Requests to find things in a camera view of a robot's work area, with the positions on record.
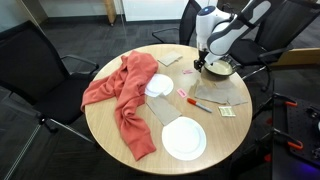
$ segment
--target chair base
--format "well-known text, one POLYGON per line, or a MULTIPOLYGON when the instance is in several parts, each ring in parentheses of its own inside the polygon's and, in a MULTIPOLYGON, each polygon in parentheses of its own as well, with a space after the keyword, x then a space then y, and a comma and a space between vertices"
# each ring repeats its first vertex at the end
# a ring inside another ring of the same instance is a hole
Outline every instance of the chair base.
POLYGON ((266 70, 266 71, 267 71, 268 81, 267 81, 266 86, 263 86, 263 87, 261 88, 261 91, 262 91, 262 92, 266 92, 266 91, 269 89, 270 79, 271 79, 271 77, 270 77, 270 71, 271 71, 271 70, 270 70, 267 66, 263 66, 263 67, 259 68, 258 70, 253 71, 252 73, 249 73, 249 74, 243 76, 243 77, 242 77, 242 80, 245 80, 245 79, 247 79, 248 77, 250 77, 250 76, 252 76, 252 75, 254 75, 254 74, 258 73, 258 72, 261 72, 261 71, 263 71, 263 70, 266 70))
POLYGON ((55 120, 53 120, 53 119, 50 119, 50 121, 52 121, 52 122, 58 124, 59 126, 61 126, 61 127, 65 128, 65 129, 73 132, 74 134, 78 135, 78 136, 81 137, 82 139, 84 139, 84 140, 86 140, 86 141, 88 141, 88 142, 90 142, 90 143, 92 143, 92 144, 95 144, 94 141, 92 141, 91 139, 87 138, 85 135, 81 134, 80 132, 76 131, 75 129, 71 128, 70 126, 61 124, 61 123, 59 123, 59 122, 57 122, 57 121, 55 121, 55 120))
POLYGON ((15 171, 15 169, 17 168, 17 166, 19 165, 21 159, 24 157, 25 153, 27 152, 27 150, 29 149, 31 143, 33 142, 35 136, 38 134, 39 130, 40 130, 41 125, 38 124, 36 126, 36 128, 33 130, 31 136, 29 137, 27 143, 24 145, 24 147, 22 148, 22 151, 20 152, 20 154, 18 155, 17 159, 14 161, 13 165, 11 166, 9 172, 7 173, 6 177, 4 178, 4 180, 9 180, 13 174, 13 172, 15 171))
POLYGON ((43 123, 43 124, 47 128, 47 130, 52 134, 55 134, 55 133, 57 133, 59 131, 58 128, 51 128, 47 123, 43 123))

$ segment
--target chair armrest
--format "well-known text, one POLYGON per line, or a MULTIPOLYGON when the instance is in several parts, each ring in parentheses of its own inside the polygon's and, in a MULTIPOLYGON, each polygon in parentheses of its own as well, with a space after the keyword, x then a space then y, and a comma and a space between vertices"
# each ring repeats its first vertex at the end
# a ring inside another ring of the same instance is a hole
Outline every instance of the chair armrest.
POLYGON ((61 57, 61 60, 65 59, 65 58, 72 58, 72 59, 75 59, 75 60, 78 60, 78 61, 81 61, 81 62, 84 62, 84 63, 87 63, 87 64, 89 64, 89 65, 94 66, 94 69, 89 72, 90 75, 91 75, 94 71, 96 71, 97 69, 99 69, 99 64, 97 64, 97 63, 95 63, 95 62, 93 62, 93 61, 90 61, 89 59, 86 59, 86 58, 77 56, 77 55, 69 54, 69 55, 66 55, 66 56, 61 57))
POLYGON ((280 53, 283 53, 283 52, 286 52, 286 51, 289 51, 293 49, 291 46, 288 46, 288 47, 285 47, 285 48, 281 48, 281 49, 275 49, 273 51, 269 51, 269 52, 266 52, 266 53, 262 53, 258 56, 259 59, 261 58, 264 58, 266 56, 271 56, 271 55, 276 55, 276 54, 280 54, 280 53))
POLYGON ((267 63, 263 60, 263 58, 266 58, 266 57, 272 56, 272 55, 276 55, 276 54, 280 54, 280 53, 289 51, 291 49, 293 49, 293 46, 290 44, 289 46, 287 46, 285 48, 275 49, 275 50, 272 50, 272 51, 269 51, 266 53, 262 53, 258 56, 258 60, 268 67, 267 63))
POLYGON ((156 36, 155 34, 156 34, 156 33, 159 33, 159 32, 168 31, 168 30, 178 30, 178 31, 179 31, 179 28, 174 27, 174 28, 167 28, 167 29, 161 29, 161 30, 157 30, 157 31, 152 31, 151 35, 152 35, 154 38, 158 39, 161 43, 165 43, 162 39, 160 39, 160 38, 159 38, 158 36, 156 36))

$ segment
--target paper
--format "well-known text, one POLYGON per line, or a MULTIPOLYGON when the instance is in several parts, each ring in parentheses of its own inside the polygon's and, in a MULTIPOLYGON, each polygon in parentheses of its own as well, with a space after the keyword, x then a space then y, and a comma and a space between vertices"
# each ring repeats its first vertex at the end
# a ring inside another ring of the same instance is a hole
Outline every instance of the paper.
POLYGON ((234 84, 229 79, 224 80, 224 81, 218 81, 218 82, 215 82, 214 84, 219 89, 234 88, 234 84))
MULTIPOLYGON (((228 87, 226 84, 219 84, 220 87, 228 87)), ((241 95, 236 87, 219 89, 215 87, 208 87, 205 85, 198 85, 196 87, 195 97, 204 99, 219 104, 229 104, 231 106, 247 103, 248 101, 241 95)))
POLYGON ((165 66, 169 66, 171 63, 179 60, 180 58, 182 58, 181 54, 174 52, 174 51, 171 51, 170 53, 166 54, 165 56, 159 58, 158 61, 160 61, 165 66))
POLYGON ((164 126, 181 116, 181 112, 169 104, 164 95, 149 98, 147 104, 164 126))

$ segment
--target round wooden table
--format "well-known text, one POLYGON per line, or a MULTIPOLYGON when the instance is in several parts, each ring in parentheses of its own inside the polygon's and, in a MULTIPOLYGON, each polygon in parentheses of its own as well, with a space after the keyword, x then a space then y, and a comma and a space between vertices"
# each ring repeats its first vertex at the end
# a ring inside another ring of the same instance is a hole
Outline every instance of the round wooden table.
MULTIPOLYGON (((107 99, 85 107, 85 115, 89 128, 101 147, 125 165, 143 172, 163 175, 197 172, 219 163, 233 153, 244 140, 252 117, 250 94, 241 77, 237 73, 234 73, 229 79, 246 98, 248 103, 233 106, 236 117, 222 117, 218 109, 219 106, 222 106, 221 104, 196 99, 213 110, 212 113, 208 113, 187 103, 186 98, 180 97, 177 93, 177 89, 182 88, 188 93, 188 97, 194 98, 194 84, 198 80, 202 81, 205 85, 214 86, 214 77, 208 75, 206 71, 199 73, 193 68, 193 60, 198 58, 198 50, 196 48, 161 44, 144 46, 135 50, 150 53, 155 59, 159 59, 171 51, 183 55, 183 58, 168 67, 159 62, 157 73, 165 74, 173 80, 174 89, 166 98, 170 104, 182 113, 182 116, 192 118, 202 126, 207 138, 206 149, 200 157, 192 161, 182 161, 172 157, 162 144, 163 125, 153 114, 149 106, 144 104, 137 108, 136 113, 148 124, 157 150, 139 161, 135 161, 131 151, 121 139, 116 126, 114 119, 116 98, 107 99), (187 69, 192 69, 193 73, 183 74, 182 71, 187 69)), ((122 55, 104 66, 95 79, 106 77, 118 69, 122 63, 120 59, 122 55)))

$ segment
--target chair wheel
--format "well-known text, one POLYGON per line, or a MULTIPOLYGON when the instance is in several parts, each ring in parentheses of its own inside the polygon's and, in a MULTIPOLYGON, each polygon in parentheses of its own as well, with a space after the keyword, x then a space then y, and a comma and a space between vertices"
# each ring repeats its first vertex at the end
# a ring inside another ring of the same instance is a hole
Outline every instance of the chair wheel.
POLYGON ((268 90, 268 88, 265 87, 265 86, 263 86, 263 87, 261 88, 261 91, 262 91, 262 92, 266 92, 267 90, 268 90))
POLYGON ((52 133, 52 134, 55 134, 55 133, 57 133, 59 131, 59 129, 58 128, 53 128, 53 129, 49 129, 49 132, 50 133, 52 133))

